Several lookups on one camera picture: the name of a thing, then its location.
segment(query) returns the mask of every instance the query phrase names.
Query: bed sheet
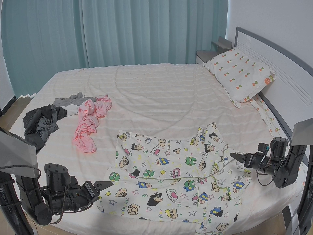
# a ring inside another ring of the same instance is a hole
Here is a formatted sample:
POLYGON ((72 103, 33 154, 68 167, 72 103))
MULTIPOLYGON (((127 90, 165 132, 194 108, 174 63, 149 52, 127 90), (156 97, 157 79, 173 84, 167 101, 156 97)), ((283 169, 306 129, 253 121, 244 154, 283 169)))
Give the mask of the bed sheet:
MULTIPOLYGON (((19 116, 11 132, 24 137, 22 118, 26 112, 51 104, 56 97, 77 92, 86 96, 108 94, 112 108, 100 119, 97 133, 91 135, 97 151, 86 154, 72 144, 78 116, 58 120, 59 130, 52 133, 38 153, 38 166, 46 163, 68 168, 80 184, 102 180, 115 164, 116 136, 120 129, 146 135, 188 139, 199 126, 216 122, 229 147, 247 153, 255 152, 260 142, 270 143, 272 136, 259 112, 249 103, 236 108, 225 89, 203 65, 131 65, 79 69, 57 73, 38 92, 19 116)), ((270 176, 263 176, 269 182, 270 176)), ((227 234, 250 229, 274 216, 303 190, 304 172, 297 182, 283 189, 274 184, 260 186, 253 173, 251 186, 237 222, 227 234)), ((40 185, 46 185, 43 175, 40 185)), ((78 235, 100 234, 193 234, 195 223, 134 220, 100 212, 95 204, 86 212, 65 214, 56 226, 78 235)))

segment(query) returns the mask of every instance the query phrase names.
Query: white wall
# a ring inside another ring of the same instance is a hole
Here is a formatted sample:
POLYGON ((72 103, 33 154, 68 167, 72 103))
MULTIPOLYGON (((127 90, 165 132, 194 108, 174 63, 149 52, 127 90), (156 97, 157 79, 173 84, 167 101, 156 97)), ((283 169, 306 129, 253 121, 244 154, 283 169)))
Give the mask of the white wall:
MULTIPOLYGON (((1 20, 1 9, 2 9, 2 0, 0 0, 0 20, 1 20)), ((7 73, 5 60, 3 58, 3 49, 0 34, 0 108, 2 110, 13 96, 14 91, 11 85, 9 74, 7 73)))
POLYGON ((226 38, 236 27, 282 46, 313 67, 313 0, 229 0, 226 38))

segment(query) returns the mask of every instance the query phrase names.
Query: teal curtain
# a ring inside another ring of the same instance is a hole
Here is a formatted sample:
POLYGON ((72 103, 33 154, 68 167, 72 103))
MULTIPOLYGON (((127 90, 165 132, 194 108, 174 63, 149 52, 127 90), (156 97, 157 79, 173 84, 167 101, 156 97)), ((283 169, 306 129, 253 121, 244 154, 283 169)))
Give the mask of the teal curtain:
POLYGON ((3 0, 1 34, 14 92, 57 72, 194 63, 225 36, 228 0, 3 0))

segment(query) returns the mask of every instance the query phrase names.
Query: headboard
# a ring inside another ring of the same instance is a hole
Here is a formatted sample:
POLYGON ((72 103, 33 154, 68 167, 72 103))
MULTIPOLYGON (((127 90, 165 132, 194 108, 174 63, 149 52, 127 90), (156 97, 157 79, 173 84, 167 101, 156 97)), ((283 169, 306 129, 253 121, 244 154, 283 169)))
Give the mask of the headboard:
POLYGON ((276 80, 260 93, 290 139, 294 124, 313 117, 313 68, 291 52, 237 27, 235 47, 268 64, 276 80))

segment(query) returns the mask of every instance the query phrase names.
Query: pillow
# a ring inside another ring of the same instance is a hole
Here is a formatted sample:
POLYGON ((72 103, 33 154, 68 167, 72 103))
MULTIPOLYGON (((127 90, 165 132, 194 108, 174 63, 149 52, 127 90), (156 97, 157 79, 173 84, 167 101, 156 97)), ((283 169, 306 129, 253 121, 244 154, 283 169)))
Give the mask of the pillow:
POLYGON ((248 101, 276 78, 267 64, 238 48, 213 57, 204 66, 226 89, 237 108, 240 102, 248 101))

